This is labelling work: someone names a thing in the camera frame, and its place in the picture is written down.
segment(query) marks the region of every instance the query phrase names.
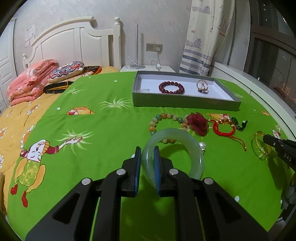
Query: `white wall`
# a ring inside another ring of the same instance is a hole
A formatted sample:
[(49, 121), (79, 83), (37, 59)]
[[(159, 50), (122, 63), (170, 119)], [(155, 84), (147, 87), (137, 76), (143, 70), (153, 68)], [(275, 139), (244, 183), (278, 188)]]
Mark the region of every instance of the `white wall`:
[(188, 29), (192, 0), (28, 0), (15, 14), (14, 55), (17, 74), (23, 71), (22, 54), (25, 31), (33, 24), (38, 36), (53, 24), (80, 17), (94, 16), (96, 29), (112, 28), (114, 17), (122, 21), (122, 64), (135, 58), (135, 24), (139, 24), (139, 62), (149, 64), (157, 54), (146, 52), (146, 43), (163, 44), (160, 64), (176, 72), (180, 67)]

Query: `curtain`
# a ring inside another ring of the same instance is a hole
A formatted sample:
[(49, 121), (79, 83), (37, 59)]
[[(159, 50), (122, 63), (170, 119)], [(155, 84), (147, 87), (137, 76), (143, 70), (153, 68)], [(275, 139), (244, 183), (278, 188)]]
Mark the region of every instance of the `curtain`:
[(227, 36), (235, 0), (192, 0), (180, 73), (207, 75)]
[(235, 34), (235, 31), (234, 31), (235, 22), (236, 22), (236, 7), (234, 7), (233, 17), (232, 17), (232, 20), (230, 23), (230, 27), (229, 27), (229, 31), (227, 33), (227, 36), (226, 36), (222, 46), (220, 47), (220, 50), (218, 52), (215, 51), (212, 61), (226, 64), (226, 65), (228, 65), (228, 62), (230, 62), (230, 57), (232, 54), (231, 48), (233, 47), (232, 41), (234, 39), (234, 34)]

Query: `red beaded bracelet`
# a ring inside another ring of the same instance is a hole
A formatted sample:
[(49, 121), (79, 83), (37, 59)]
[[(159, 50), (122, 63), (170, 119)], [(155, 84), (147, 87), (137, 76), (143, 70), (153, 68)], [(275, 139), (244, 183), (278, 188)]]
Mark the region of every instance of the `red beaded bracelet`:
[[(179, 87), (178, 90), (172, 92), (172, 91), (168, 91), (166, 89), (164, 89), (164, 87), (168, 86), (168, 85), (174, 85), (176, 87)], [(183, 94), (185, 89), (183, 87), (183, 85), (179, 84), (178, 82), (173, 82), (173, 81), (165, 81), (162, 82), (159, 86), (158, 86), (159, 90), (161, 93), (165, 93), (165, 94)]]

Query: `paper notice on wall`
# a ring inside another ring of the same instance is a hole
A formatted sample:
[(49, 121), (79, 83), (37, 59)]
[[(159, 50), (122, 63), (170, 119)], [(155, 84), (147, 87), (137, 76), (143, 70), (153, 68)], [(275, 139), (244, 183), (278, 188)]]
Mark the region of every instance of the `paper notice on wall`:
[(28, 28), (25, 33), (25, 48), (29, 47), (30, 44), (35, 40), (35, 24)]

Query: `white wardrobe door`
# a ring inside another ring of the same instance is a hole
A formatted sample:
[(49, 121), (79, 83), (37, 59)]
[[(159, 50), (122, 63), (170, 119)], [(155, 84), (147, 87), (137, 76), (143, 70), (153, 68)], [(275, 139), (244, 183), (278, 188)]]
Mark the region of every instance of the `white wardrobe door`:
[(1, 97), (4, 97), (5, 104), (9, 105), (5, 98), (9, 84), (17, 77), (15, 71), (15, 61), (13, 56), (13, 30), (15, 26), (15, 18), (13, 18), (6, 26), (4, 32), (0, 36), (0, 89)]
[(0, 100), (0, 116), (3, 114), (3, 111), (6, 110), (7, 107), (6, 107), (6, 104), (4, 101), (1, 102)]

